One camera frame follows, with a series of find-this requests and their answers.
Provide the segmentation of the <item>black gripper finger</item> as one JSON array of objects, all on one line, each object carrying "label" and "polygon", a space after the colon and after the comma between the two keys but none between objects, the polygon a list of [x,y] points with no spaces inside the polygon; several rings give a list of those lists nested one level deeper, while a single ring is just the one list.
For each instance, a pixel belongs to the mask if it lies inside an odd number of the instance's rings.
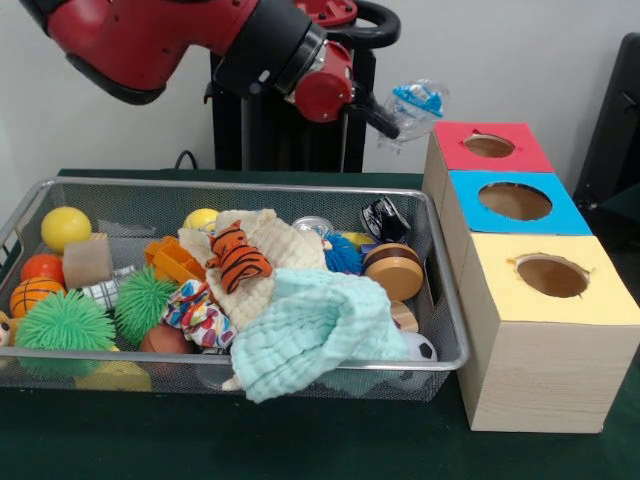
[{"label": "black gripper finger", "polygon": [[350,115],[364,121],[389,139],[395,140],[400,135],[393,116],[378,103],[371,92],[356,92],[353,95]]}]

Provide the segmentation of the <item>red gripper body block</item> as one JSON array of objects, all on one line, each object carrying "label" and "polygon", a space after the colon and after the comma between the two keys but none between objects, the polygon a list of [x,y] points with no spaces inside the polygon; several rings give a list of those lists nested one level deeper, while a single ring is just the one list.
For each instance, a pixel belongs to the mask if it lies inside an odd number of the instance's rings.
[{"label": "red gripper body block", "polygon": [[292,103],[309,121],[335,121],[353,97],[353,61],[338,42],[324,42],[310,69],[297,82]]}]

